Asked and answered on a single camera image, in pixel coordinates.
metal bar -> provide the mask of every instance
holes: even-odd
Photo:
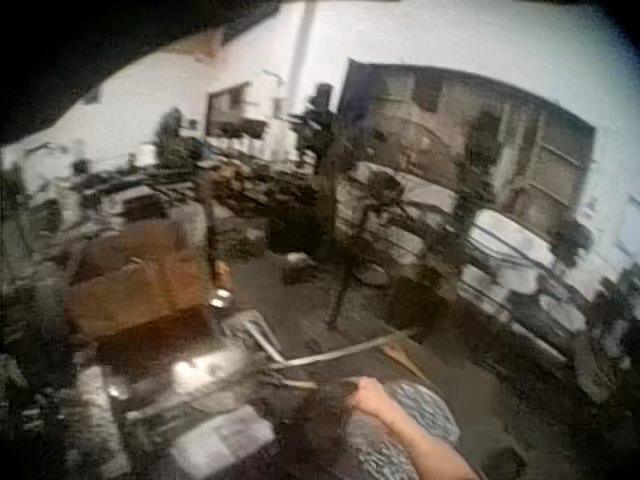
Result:
[[[347,260],[344,264],[344,271],[342,272],[342,280],[340,281],[340,287],[338,289],[338,294],[336,296],[333,305],[331,306],[331,311],[329,312],[329,319],[327,320],[327,327],[329,330],[337,330],[338,329],[338,317],[340,316],[340,311],[342,310],[342,303],[344,302],[344,297],[347,294],[347,290],[349,289],[349,284],[351,283],[351,277],[353,276],[353,267],[356,263],[356,252],[355,252],[355,244],[360,238],[362,238],[362,234],[364,233],[367,220],[369,219],[369,212],[371,211],[371,205],[365,205],[362,210],[362,214],[360,215],[360,219],[358,220],[358,225],[356,226],[356,231],[352,236],[351,245],[349,246],[350,251],[347,253]]]
[[[273,363],[269,366],[269,368],[271,368],[272,370],[282,370],[284,368],[302,367],[305,365],[310,365],[312,363],[335,360],[338,358],[346,357],[348,355],[364,352],[365,350],[380,347],[394,340],[398,340],[399,338],[411,335],[415,331],[415,328],[400,330],[399,332],[394,332],[390,335],[385,335],[384,337],[374,338],[373,340],[368,340],[363,343],[351,345],[340,350],[334,350],[333,352],[321,353],[318,355],[312,355],[310,357],[296,358],[295,360],[286,360],[285,363]]]
[[[573,158],[571,158],[570,156],[568,156],[566,153],[562,153],[560,150],[558,150],[555,147],[552,147],[551,145],[549,145],[548,143],[544,143],[544,141],[540,144],[540,146],[542,148],[544,148],[545,150],[549,150],[551,153],[553,153],[554,155],[556,155],[557,157],[560,157],[562,160],[564,160],[567,163],[570,163],[571,165],[573,165],[574,167],[579,168],[580,170],[584,169],[583,165],[580,165],[580,163],[577,160],[574,160]]]
[[[264,349],[265,352],[276,362],[285,363],[285,358],[280,355],[280,352],[275,349],[273,345],[271,345],[266,338],[262,336],[260,333],[260,329],[257,328],[252,322],[244,322],[244,326],[247,331],[251,334],[253,338],[255,338],[256,342],[260,344],[260,346]]]
[[[529,181],[529,186],[539,190],[545,195],[550,196],[552,199],[554,199],[556,202],[561,204],[563,207],[567,207],[567,208],[571,207],[571,205],[569,205],[569,202],[567,202],[566,200],[563,200],[556,193],[553,193],[551,190],[547,189],[546,187],[543,187],[536,180]]]

window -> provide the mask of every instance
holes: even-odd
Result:
[[[97,87],[93,87],[84,95],[84,97],[82,97],[82,103],[84,103],[85,105],[100,103],[101,93],[102,92],[100,89],[100,85],[98,85]]]
[[[209,95],[207,135],[215,136],[223,123],[237,123],[245,114],[249,83]]]
[[[274,98],[273,99],[273,118],[282,118],[283,112],[284,112],[284,99]]]
[[[530,115],[525,128],[517,166],[524,188],[513,213],[548,235],[576,205],[589,166],[593,129],[553,107]]]
[[[413,101],[424,111],[436,113],[444,75],[434,71],[419,71],[416,73],[416,83],[413,88]]]
[[[409,100],[413,92],[415,74],[406,69],[379,70],[376,97],[386,100]]]

large window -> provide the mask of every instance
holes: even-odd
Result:
[[[207,135],[217,135],[224,123],[239,122],[245,115],[249,83],[243,83],[209,95]]]
[[[543,237],[573,215],[589,169],[593,127],[551,102],[477,75],[352,62],[350,69],[357,68],[368,73],[347,77],[354,84],[345,85],[344,95],[352,97],[341,105],[346,111],[370,99],[368,121],[388,139],[373,161],[455,190],[470,126],[482,118],[500,145],[494,207]],[[367,88],[372,91],[365,95]]]
[[[520,176],[511,206],[516,217],[542,234],[550,234],[573,213],[590,163],[593,129],[549,107],[530,122],[530,145],[520,151]]]

concrete floor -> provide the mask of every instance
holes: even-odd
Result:
[[[324,267],[310,282],[285,286],[280,281],[282,262],[282,257],[269,252],[248,262],[230,261],[239,303],[262,313],[282,343],[285,357],[317,353],[309,348],[310,340],[323,349],[340,348],[389,331],[383,322],[386,292],[357,282],[346,297],[340,332],[327,331],[324,321],[339,270]],[[575,435],[567,425],[571,422],[558,422],[544,406],[562,401],[547,388],[548,379],[523,375],[521,385],[514,388],[472,362],[447,328],[436,331],[424,345],[407,339],[402,346],[449,402],[462,430],[460,450],[472,465],[479,466],[494,448],[512,445],[527,461],[524,478],[593,478],[584,456],[572,444]],[[416,381],[379,350],[305,370],[319,381],[359,375]]]

metal rod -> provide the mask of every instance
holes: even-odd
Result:
[[[260,344],[260,346],[264,349],[265,352],[269,354],[269,356],[278,363],[285,363],[285,358],[280,355],[273,345],[271,345],[266,338],[262,336],[260,330],[251,322],[244,322],[244,326],[247,331],[251,334],[253,338],[255,338],[256,342]]]
[[[344,297],[347,294],[347,290],[349,289],[349,284],[351,283],[351,277],[353,276],[353,267],[356,263],[356,243],[362,237],[364,230],[367,226],[367,220],[369,219],[369,212],[371,211],[372,205],[365,205],[362,210],[362,214],[360,215],[360,219],[358,220],[358,225],[356,226],[356,231],[353,234],[353,240],[351,241],[351,245],[349,246],[349,252],[347,253],[347,260],[344,264],[344,270],[342,272],[342,280],[340,281],[340,288],[338,289],[338,294],[336,295],[336,299],[331,306],[331,312],[329,313],[329,319],[327,320],[327,327],[329,330],[337,330],[338,329],[338,317],[340,316],[340,311],[342,310],[342,304],[344,303]]]
[[[302,367],[304,365],[310,365],[312,363],[335,360],[338,358],[346,357],[348,355],[353,355],[355,353],[364,352],[365,350],[370,350],[372,348],[380,347],[382,345],[385,345],[399,338],[403,338],[408,335],[411,335],[415,331],[416,331],[415,328],[400,330],[390,335],[374,338],[373,340],[368,340],[363,343],[351,345],[349,347],[342,348],[340,350],[334,350],[332,352],[327,352],[327,353],[320,353],[318,355],[312,355],[310,357],[296,358],[294,360],[286,360],[284,363],[273,363],[269,366],[269,368],[271,368],[272,370],[282,370],[284,368]]]

